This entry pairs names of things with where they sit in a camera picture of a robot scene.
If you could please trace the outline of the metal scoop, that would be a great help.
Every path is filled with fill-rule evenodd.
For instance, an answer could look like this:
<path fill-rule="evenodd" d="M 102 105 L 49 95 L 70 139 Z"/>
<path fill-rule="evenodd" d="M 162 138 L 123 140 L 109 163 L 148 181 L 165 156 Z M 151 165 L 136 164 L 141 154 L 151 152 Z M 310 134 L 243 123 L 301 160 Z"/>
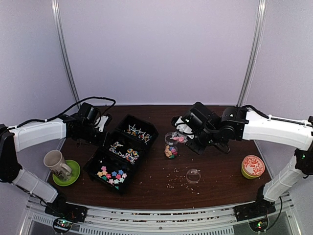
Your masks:
<path fill-rule="evenodd" d="M 177 133 L 174 136 L 174 140 L 177 141 L 178 143 L 186 143 L 188 141 L 188 137 L 186 135 Z"/>

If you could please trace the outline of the clear plastic jar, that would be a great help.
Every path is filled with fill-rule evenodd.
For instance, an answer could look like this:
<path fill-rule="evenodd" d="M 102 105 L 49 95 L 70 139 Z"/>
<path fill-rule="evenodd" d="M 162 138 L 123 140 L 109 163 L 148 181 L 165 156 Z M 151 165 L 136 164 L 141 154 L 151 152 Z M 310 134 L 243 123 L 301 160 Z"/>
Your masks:
<path fill-rule="evenodd" d="M 164 138 L 164 154 L 167 158 L 173 159 L 178 155 L 178 136 L 176 132 L 169 132 Z"/>

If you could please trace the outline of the black three-compartment candy bin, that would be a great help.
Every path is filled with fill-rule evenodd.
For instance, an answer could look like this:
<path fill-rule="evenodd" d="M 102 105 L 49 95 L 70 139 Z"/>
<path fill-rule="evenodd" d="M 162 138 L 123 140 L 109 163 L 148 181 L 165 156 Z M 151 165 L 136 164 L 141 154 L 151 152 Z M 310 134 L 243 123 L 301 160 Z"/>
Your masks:
<path fill-rule="evenodd" d="M 126 115 L 83 169 L 92 181 L 124 194 L 157 137 L 152 123 Z"/>

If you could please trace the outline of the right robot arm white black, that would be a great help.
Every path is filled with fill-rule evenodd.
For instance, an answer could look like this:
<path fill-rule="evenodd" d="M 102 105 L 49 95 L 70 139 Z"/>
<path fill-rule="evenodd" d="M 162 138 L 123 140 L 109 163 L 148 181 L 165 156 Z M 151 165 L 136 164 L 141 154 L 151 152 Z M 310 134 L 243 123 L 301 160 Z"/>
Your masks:
<path fill-rule="evenodd" d="M 187 144 L 197 154 L 209 146 L 228 146 L 235 141 L 267 141 L 295 147 L 289 163 L 262 190 L 262 197 L 251 204 L 251 212 L 261 216 L 301 178 L 313 173 L 313 123 L 273 117 L 251 105 L 228 107 L 221 116 L 196 102 L 182 116 Z"/>

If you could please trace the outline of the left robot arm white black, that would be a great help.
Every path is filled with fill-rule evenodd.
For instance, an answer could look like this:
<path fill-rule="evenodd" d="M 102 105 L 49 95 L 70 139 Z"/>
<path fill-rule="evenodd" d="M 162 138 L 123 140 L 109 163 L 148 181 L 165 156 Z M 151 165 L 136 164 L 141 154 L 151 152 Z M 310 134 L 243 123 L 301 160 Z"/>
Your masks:
<path fill-rule="evenodd" d="M 105 127 L 112 117 L 99 109 L 83 103 L 72 115 L 59 114 L 43 121 L 31 120 L 25 124 L 0 126 L 0 181 L 15 185 L 47 203 L 59 216 L 66 217 L 70 206 L 59 198 L 59 192 L 28 171 L 17 160 L 17 153 L 44 142 L 71 138 L 84 140 L 95 146 L 104 146 L 108 135 Z"/>

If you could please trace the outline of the clear plastic jar lid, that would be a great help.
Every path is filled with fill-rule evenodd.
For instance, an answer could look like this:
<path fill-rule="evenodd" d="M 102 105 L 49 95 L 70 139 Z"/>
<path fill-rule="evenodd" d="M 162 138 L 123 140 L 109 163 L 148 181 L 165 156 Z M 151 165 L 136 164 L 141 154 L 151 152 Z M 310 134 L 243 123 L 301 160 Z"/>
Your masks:
<path fill-rule="evenodd" d="M 195 168 L 189 169 L 186 172 L 185 178 L 188 183 L 197 184 L 201 179 L 201 171 Z"/>

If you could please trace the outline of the green saucer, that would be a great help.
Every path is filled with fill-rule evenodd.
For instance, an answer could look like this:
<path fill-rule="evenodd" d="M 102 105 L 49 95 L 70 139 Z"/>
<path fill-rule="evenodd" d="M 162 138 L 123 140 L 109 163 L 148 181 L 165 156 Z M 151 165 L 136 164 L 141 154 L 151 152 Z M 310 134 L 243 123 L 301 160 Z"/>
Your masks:
<path fill-rule="evenodd" d="M 61 187 L 67 187 L 74 184 L 79 178 L 81 172 L 80 165 L 76 161 L 66 160 L 66 164 L 72 169 L 70 178 L 66 179 L 63 177 L 63 175 L 60 175 L 59 177 L 55 174 L 52 175 L 54 183 Z"/>

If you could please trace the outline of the beige ceramic mug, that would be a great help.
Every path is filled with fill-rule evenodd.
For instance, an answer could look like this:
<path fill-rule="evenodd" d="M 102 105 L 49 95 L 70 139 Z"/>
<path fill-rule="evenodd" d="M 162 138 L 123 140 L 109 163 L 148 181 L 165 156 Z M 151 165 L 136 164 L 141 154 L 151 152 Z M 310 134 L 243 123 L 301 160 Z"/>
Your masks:
<path fill-rule="evenodd" d="M 72 176 L 72 169 L 59 150 L 49 151 L 44 157 L 44 165 L 63 182 L 68 181 Z"/>

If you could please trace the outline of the green tin orange patterned lid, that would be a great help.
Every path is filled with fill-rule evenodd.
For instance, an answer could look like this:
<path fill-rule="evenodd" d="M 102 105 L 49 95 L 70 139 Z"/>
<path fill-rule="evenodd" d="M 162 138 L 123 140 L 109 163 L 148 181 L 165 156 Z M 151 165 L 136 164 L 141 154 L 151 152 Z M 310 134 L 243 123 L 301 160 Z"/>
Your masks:
<path fill-rule="evenodd" d="M 265 171 L 265 164 L 255 155 L 247 155 L 241 164 L 241 173 L 247 179 L 259 178 Z"/>

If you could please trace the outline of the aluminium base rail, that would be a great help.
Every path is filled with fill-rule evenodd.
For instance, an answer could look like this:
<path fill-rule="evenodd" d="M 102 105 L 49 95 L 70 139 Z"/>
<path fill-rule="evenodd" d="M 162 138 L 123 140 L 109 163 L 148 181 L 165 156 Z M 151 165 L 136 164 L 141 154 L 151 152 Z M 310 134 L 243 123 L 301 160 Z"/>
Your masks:
<path fill-rule="evenodd" d="M 238 221 L 233 207 L 240 204 L 181 210 L 131 210 L 87 207 L 84 222 L 77 222 L 65 235 L 304 235 L 288 193 L 276 212 L 255 219 Z M 39 199 L 30 196 L 18 235 L 57 235 L 52 228 L 55 216 L 45 213 Z M 250 225 L 269 220 L 266 233 L 254 232 Z"/>

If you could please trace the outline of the right aluminium frame post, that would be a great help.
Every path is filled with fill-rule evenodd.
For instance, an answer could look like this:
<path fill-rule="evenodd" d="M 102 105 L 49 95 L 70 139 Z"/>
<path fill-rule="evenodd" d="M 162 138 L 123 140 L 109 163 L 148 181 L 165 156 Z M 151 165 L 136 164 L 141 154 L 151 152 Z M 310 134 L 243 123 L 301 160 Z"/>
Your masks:
<path fill-rule="evenodd" d="M 266 18 L 266 8 L 267 8 L 267 0 L 259 0 L 258 3 L 258 11 L 254 29 L 254 36 L 252 39 L 252 46 L 250 50 L 249 60 L 244 76 L 244 81 L 242 84 L 242 88 L 240 91 L 240 95 L 237 101 L 237 106 L 242 106 L 246 104 L 247 97 L 249 94 L 249 90 L 252 84 L 254 71 L 256 68 L 256 59 L 261 47 L 262 36 L 264 31 L 264 23 Z"/>

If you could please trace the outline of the aluminium frame post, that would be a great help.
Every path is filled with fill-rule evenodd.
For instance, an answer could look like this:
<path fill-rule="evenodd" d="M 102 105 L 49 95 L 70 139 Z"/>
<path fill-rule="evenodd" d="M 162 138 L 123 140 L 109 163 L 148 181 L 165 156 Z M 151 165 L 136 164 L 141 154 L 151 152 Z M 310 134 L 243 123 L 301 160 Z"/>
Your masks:
<path fill-rule="evenodd" d="M 249 60 L 244 76 L 244 81 L 242 84 L 242 88 L 240 91 L 240 95 L 237 101 L 237 106 L 242 106 L 246 104 L 247 97 L 249 94 L 249 90 L 252 84 L 254 71 L 256 68 L 256 59 L 261 47 L 262 36 L 264 31 L 264 23 L 266 18 L 266 8 L 267 8 L 267 0 L 259 0 L 258 3 L 258 11 L 254 29 L 254 36 L 252 39 L 252 46 L 250 50 Z"/>
<path fill-rule="evenodd" d="M 74 82 L 70 62 L 69 62 L 69 57 L 67 53 L 67 48 L 66 48 L 66 42 L 64 38 L 64 32 L 63 32 L 63 27 L 62 27 L 62 19 L 61 19 L 61 13 L 60 13 L 60 7 L 59 7 L 59 1 L 58 0 L 52 0 L 51 1 L 51 6 L 52 6 L 52 14 L 58 34 L 58 39 L 59 39 L 59 45 L 61 49 L 61 55 L 62 55 L 62 61 L 64 64 L 67 80 L 69 83 L 70 91 L 72 93 L 72 96 L 74 100 L 77 102 L 79 101 L 79 95 L 78 91 Z"/>

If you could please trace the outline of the left aluminium frame post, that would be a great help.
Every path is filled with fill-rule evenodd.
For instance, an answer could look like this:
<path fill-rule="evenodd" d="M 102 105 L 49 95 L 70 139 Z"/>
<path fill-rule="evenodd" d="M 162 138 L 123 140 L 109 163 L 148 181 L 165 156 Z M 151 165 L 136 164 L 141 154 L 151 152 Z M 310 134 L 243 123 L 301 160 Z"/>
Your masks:
<path fill-rule="evenodd" d="M 79 95 L 78 91 L 74 82 L 70 62 L 69 62 L 69 57 L 67 53 L 67 48 L 66 48 L 66 42 L 64 38 L 64 32 L 63 32 L 63 27 L 62 27 L 62 19 L 61 19 L 61 13 L 60 13 L 60 7 L 59 7 L 59 1 L 58 0 L 52 0 L 51 1 L 51 6 L 52 6 L 52 14 L 58 34 L 58 39 L 59 39 L 59 45 L 61 49 L 61 55 L 62 55 L 62 61 L 64 64 L 67 80 L 69 83 L 70 91 L 72 93 L 72 96 L 74 100 L 77 102 L 79 101 Z"/>

